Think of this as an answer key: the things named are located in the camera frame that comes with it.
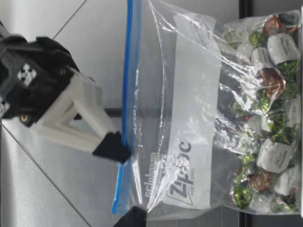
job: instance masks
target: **plastic bag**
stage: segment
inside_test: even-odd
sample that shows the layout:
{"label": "plastic bag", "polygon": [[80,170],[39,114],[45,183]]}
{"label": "plastic bag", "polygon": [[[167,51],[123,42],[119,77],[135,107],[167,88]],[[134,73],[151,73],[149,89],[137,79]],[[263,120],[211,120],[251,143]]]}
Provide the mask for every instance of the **plastic bag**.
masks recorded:
{"label": "plastic bag", "polygon": [[126,42],[123,140],[134,154],[119,169],[112,212],[298,213],[300,12],[220,26],[161,0],[145,4]]}

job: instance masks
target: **tile grout line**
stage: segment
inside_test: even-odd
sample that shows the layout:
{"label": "tile grout line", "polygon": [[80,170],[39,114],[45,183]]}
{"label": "tile grout line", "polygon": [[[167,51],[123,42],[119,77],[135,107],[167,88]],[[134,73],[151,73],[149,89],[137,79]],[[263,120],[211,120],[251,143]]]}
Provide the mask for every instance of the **tile grout line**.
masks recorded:
{"label": "tile grout line", "polygon": [[223,227],[223,206],[221,206],[221,227]]}
{"label": "tile grout line", "polygon": [[55,184],[55,182],[50,178],[50,176],[43,170],[43,168],[37,163],[34,157],[28,152],[28,150],[14,137],[14,135],[6,128],[4,124],[0,122],[2,128],[10,135],[10,137],[17,143],[21,150],[27,155],[27,157],[34,163],[34,165],[40,170],[40,172],[46,177],[49,183],[57,190],[57,192],[65,199],[65,201],[71,206],[71,208],[80,216],[80,218],[87,224],[87,226],[92,227],[92,225],[85,219],[84,215],[74,206],[74,204],[67,198],[67,196],[61,191],[61,189]]}
{"label": "tile grout line", "polygon": [[73,15],[65,22],[65,24],[62,26],[62,28],[60,28],[60,30],[57,32],[57,34],[55,34],[53,39],[55,39],[57,37],[57,35],[65,28],[65,26],[71,21],[71,19],[76,15],[76,13],[82,8],[82,6],[84,6],[84,4],[87,1],[88,0],[84,0],[84,2],[77,8],[77,10],[73,13]]}

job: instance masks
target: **white candy wrapper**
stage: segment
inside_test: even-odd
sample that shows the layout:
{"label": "white candy wrapper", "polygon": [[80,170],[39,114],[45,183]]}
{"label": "white candy wrapper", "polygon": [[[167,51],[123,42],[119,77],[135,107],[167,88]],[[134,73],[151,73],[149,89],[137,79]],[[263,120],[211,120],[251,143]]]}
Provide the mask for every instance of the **white candy wrapper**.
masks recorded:
{"label": "white candy wrapper", "polygon": [[294,43],[294,39],[285,33],[279,33],[268,38],[268,52],[275,65],[286,61],[299,60],[301,54]]}
{"label": "white candy wrapper", "polygon": [[299,185],[301,178],[301,166],[296,165],[285,170],[275,184],[274,190],[276,193],[288,196],[295,186]]}
{"label": "white candy wrapper", "polygon": [[287,169],[293,155],[292,146],[267,139],[261,146],[257,165],[268,172],[280,174]]}
{"label": "white candy wrapper", "polygon": [[269,54],[266,48],[258,47],[251,54],[251,62],[254,66],[255,75],[262,69],[273,69]]}

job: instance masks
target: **bag label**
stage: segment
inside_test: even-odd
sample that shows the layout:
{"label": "bag label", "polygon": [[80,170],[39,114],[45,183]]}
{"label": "bag label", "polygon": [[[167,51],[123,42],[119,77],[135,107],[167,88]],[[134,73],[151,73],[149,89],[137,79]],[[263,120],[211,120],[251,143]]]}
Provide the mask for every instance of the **bag label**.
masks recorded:
{"label": "bag label", "polygon": [[279,33],[268,38],[268,52],[275,65],[285,61],[299,60],[301,54],[294,39],[285,33]]}
{"label": "bag label", "polygon": [[257,165],[268,172],[280,174],[287,169],[293,154],[292,146],[267,139],[261,146]]}
{"label": "bag label", "polygon": [[301,124],[301,114],[301,96],[297,95],[296,98],[289,101],[286,108],[286,126],[293,128],[296,124]]}
{"label": "bag label", "polygon": [[172,119],[162,202],[210,208],[214,121],[221,71],[215,19],[174,17],[178,35]]}

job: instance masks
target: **chocolate candy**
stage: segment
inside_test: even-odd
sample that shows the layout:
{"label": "chocolate candy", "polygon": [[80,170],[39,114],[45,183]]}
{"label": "chocolate candy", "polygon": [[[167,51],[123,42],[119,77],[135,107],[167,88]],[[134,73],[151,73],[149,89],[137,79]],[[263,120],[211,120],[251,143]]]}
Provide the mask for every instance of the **chocolate candy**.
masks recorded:
{"label": "chocolate candy", "polygon": [[232,188],[231,194],[234,203],[240,209],[246,208],[250,204],[252,199],[252,191],[249,189],[249,187],[243,185],[235,185]]}
{"label": "chocolate candy", "polygon": [[265,36],[276,35],[281,28],[281,22],[277,15],[272,15],[264,24],[262,34]]}
{"label": "chocolate candy", "polygon": [[261,145],[257,166],[267,172],[280,174],[287,169],[293,154],[292,146],[267,139]]}
{"label": "chocolate candy", "polygon": [[266,95],[269,98],[276,99],[281,96],[285,90],[285,80],[275,69],[262,69],[258,72],[258,78],[262,79],[262,84],[266,86]]}
{"label": "chocolate candy", "polygon": [[275,178],[276,174],[261,169],[258,173],[250,177],[250,185],[258,192],[265,192],[271,189]]}

